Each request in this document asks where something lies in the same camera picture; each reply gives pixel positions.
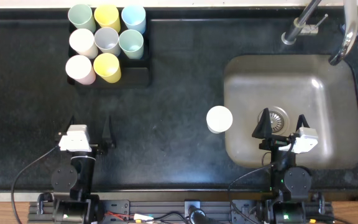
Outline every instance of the sink basin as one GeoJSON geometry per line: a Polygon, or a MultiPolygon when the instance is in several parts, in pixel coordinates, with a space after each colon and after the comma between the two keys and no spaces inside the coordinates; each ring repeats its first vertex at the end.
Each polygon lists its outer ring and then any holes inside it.
{"type": "MultiPolygon", "coordinates": [[[[260,167],[265,152],[251,137],[269,108],[273,133],[295,132],[300,114],[317,130],[318,144],[296,156],[298,166],[347,169],[358,163],[358,104],[351,68],[328,55],[244,55],[224,71],[224,105],[233,115],[226,151],[241,166],[260,167]]],[[[264,164],[270,162],[270,154],[264,164]]]]}

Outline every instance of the wooden surface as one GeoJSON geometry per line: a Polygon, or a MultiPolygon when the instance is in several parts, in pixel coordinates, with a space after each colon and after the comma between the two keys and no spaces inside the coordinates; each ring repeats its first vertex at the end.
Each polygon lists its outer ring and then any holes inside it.
{"type": "MultiPolygon", "coordinates": [[[[358,224],[358,202],[333,202],[333,207],[336,217],[358,224]]],[[[17,202],[16,208],[22,223],[27,223],[29,203],[17,202]]],[[[5,223],[16,223],[10,202],[0,202],[0,224],[5,223]]]]}

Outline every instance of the faucet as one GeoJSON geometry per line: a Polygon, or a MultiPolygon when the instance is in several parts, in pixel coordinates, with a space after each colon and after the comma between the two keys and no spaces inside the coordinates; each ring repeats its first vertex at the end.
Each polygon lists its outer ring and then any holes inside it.
{"type": "MultiPolygon", "coordinates": [[[[306,21],[309,19],[310,15],[317,8],[321,0],[312,0],[301,15],[293,21],[288,32],[284,32],[282,35],[282,41],[284,44],[291,45],[296,41],[296,37],[301,33],[301,31],[306,26],[306,21]]],[[[344,11],[345,11],[345,22],[346,29],[344,34],[344,39],[336,51],[336,54],[332,54],[328,59],[328,62],[331,65],[337,65],[344,57],[351,51],[351,48],[356,40],[357,31],[358,31],[358,14],[357,14],[357,3],[356,0],[343,0],[344,11]]]]}

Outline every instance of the drain strainer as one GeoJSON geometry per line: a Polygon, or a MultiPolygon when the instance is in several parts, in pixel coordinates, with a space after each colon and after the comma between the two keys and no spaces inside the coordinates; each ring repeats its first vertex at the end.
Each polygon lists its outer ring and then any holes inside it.
{"type": "Polygon", "coordinates": [[[269,110],[270,113],[270,122],[272,124],[273,133],[277,133],[284,128],[284,117],[277,111],[269,110]]]}

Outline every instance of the cup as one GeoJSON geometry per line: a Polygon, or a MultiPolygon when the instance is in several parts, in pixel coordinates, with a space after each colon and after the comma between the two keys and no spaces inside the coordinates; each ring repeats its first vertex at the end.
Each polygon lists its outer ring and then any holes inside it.
{"type": "Polygon", "coordinates": [[[94,34],[94,42],[103,53],[110,53],[118,57],[121,49],[118,45],[118,33],[110,27],[101,28],[94,34]]]}
{"type": "Polygon", "coordinates": [[[230,110],[224,106],[214,106],[206,115],[206,123],[212,133],[219,134],[227,131],[231,127],[233,115],[230,110]]]}
{"type": "Polygon", "coordinates": [[[83,85],[92,84],[96,79],[91,61],[84,55],[75,55],[68,59],[66,73],[83,85]]]}
{"type": "Polygon", "coordinates": [[[88,29],[95,32],[96,24],[92,16],[92,9],[86,4],[78,4],[68,11],[68,20],[77,27],[77,29],[88,29]]]}
{"type": "Polygon", "coordinates": [[[119,36],[119,46],[130,59],[143,56],[143,36],[136,30],[125,30],[119,36]]]}
{"type": "Polygon", "coordinates": [[[102,5],[97,7],[94,11],[94,18],[100,27],[110,27],[117,32],[121,30],[118,9],[114,5],[102,5]]]}
{"type": "Polygon", "coordinates": [[[122,20],[128,29],[143,34],[146,31],[146,11],[142,6],[127,6],[121,12],[122,20]]]}
{"type": "Polygon", "coordinates": [[[89,59],[98,56],[98,48],[94,44],[94,36],[88,29],[74,30],[68,41],[70,47],[80,55],[84,55],[89,59]]]}
{"type": "Polygon", "coordinates": [[[121,78],[118,58],[110,53],[103,53],[93,62],[95,72],[108,83],[115,83],[121,78]]]}

